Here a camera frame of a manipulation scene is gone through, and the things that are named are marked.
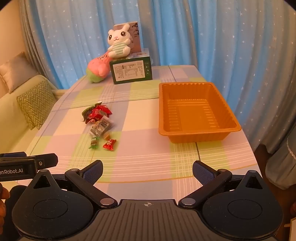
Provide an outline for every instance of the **orange plastic bin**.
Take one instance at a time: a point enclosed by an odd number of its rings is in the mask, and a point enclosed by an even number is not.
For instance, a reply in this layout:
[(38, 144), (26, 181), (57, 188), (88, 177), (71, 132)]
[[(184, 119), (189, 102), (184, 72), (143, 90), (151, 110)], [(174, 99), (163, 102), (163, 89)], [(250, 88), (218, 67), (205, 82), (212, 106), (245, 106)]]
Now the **orange plastic bin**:
[(158, 130), (185, 143), (223, 140), (241, 126), (213, 83), (161, 83)]

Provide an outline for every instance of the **white plush toy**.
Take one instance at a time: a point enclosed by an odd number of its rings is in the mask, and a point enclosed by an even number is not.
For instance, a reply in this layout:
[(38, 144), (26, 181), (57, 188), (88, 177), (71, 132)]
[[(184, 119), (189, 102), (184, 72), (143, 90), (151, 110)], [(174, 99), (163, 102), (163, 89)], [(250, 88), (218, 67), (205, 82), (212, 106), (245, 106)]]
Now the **white plush toy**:
[(108, 56), (111, 58), (122, 58), (127, 56), (131, 48), (128, 46), (131, 43), (131, 35), (128, 32), (130, 26), (125, 24), (122, 29), (119, 30), (109, 30), (108, 34), (108, 44), (111, 45), (108, 48)]

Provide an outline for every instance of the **pink plush toy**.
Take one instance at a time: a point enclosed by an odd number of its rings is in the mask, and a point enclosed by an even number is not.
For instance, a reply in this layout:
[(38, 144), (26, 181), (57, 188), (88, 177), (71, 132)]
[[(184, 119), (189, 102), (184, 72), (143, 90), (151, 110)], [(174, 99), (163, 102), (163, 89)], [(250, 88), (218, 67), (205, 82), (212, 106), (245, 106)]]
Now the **pink plush toy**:
[(101, 82), (109, 74), (109, 62), (112, 60), (112, 58), (109, 57), (108, 54), (109, 51), (98, 58), (94, 58), (87, 65), (86, 74), (91, 82)]

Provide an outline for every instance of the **table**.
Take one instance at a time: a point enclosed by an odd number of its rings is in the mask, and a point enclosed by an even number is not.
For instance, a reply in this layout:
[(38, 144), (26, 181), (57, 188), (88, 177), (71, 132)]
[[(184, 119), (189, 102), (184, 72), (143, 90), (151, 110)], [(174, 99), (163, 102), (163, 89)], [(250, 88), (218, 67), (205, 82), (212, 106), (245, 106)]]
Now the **table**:
[[(201, 187), (193, 177), (192, 164), (200, 159), (214, 169), (234, 174), (260, 172), (243, 131), (223, 141), (173, 144), (158, 133), (158, 85), (161, 82), (205, 81), (195, 66), (157, 66), (153, 80), (114, 85), (112, 77), (90, 83), (77, 81), (55, 104), (27, 150), (27, 155), (56, 153), (59, 163), (51, 173), (87, 166), (100, 159), (104, 172), (97, 188), (120, 199), (175, 199), (177, 202)], [(91, 125), (81, 121), (82, 111), (99, 101), (113, 114), (113, 152), (88, 149)], [(29, 181), (18, 181), (27, 184)]]

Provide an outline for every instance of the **hand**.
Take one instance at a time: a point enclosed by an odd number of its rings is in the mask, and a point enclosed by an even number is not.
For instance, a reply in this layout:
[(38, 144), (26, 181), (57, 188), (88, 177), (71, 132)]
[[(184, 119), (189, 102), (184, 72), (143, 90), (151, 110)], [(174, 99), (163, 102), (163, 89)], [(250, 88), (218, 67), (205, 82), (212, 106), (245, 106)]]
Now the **hand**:
[(8, 199), (9, 197), (9, 191), (6, 188), (2, 187), (2, 192), (0, 194), (0, 234), (2, 234), (3, 232), (4, 217), (6, 215), (6, 207), (2, 199)]

